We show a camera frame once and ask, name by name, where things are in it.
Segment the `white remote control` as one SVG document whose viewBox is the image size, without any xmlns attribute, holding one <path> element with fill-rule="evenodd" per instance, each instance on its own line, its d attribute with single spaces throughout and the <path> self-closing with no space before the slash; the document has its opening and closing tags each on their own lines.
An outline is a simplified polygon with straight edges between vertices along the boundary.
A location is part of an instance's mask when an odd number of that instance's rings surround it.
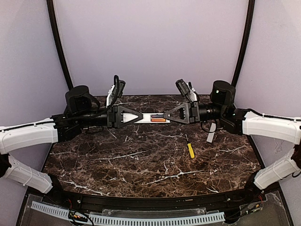
<svg viewBox="0 0 301 226">
<path fill-rule="evenodd" d="M 151 122 L 151 115 L 162 115 L 163 113 L 143 113 L 143 118 L 134 122 L 135 124 L 164 124 L 164 123 L 170 123 L 170 120 L 166 119 L 166 122 L 158 123 L 158 122 Z M 137 119 L 138 116 L 134 115 L 132 113 L 123 113 L 123 122 L 133 122 L 135 119 Z"/>
</svg>

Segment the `white battery cover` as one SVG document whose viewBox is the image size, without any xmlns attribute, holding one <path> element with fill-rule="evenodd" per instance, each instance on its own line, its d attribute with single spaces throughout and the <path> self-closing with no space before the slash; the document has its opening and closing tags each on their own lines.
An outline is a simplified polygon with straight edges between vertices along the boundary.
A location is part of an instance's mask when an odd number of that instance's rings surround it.
<svg viewBox="0 0 301 226">
<path fill-rule="evenodd" d="M 211 126 L 210 126 L 210 130 L 209 130 L 207 139 L 206 139 L 206 141 L 208 143 L 212 143 L 213 142 L 215 131 L 216 131 L 216 124 L 212 123 Z"/>
</svg>

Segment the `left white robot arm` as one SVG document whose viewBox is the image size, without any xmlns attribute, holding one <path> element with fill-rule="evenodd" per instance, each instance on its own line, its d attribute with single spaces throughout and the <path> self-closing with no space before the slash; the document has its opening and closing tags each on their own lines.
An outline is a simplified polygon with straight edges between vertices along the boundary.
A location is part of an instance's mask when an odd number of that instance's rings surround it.
<svg viewBox="0 0 301 226">
<path fill-rule="evenodd" d="M 65 94 L 66 109 L 41 121 L 0 129 L 0 175 L 43 194 L 62 191 L 57 177 L 39 172 L 18 161 L 11 151 L 40 144 L 54 144 L 74 139 L 88 127 L 122 128 L 143 119 L 143 114 L 115 105 L 121 86 L 109 91 L 113 99 L 106 107 L 89 93 L 85 85 L 76 86 Z"/>
</svg>

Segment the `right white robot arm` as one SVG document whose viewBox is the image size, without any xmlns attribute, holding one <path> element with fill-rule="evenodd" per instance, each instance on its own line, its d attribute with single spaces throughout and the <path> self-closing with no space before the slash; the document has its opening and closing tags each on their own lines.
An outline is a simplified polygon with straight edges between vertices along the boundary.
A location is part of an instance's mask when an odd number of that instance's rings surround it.
<svg viewBox="0 0 301 226">
<path fill-rule="evenodd" d="M 203 124 L 218 120 L 223 129 L 235 135 L 257 135 L 290 142 L 294 145 L 285 156 L 251 175 L 245 189 L 260 191 L 301 170 L 301 119 L 259 113 L 234 106 L 236 89 L 226 81 L 215 81 L 210 103 L 199 102 L 191 83 L 180 79 L 176 86 L 187 99 L 164 113 L 164 118 L 180 124 Z"/>
</svg>

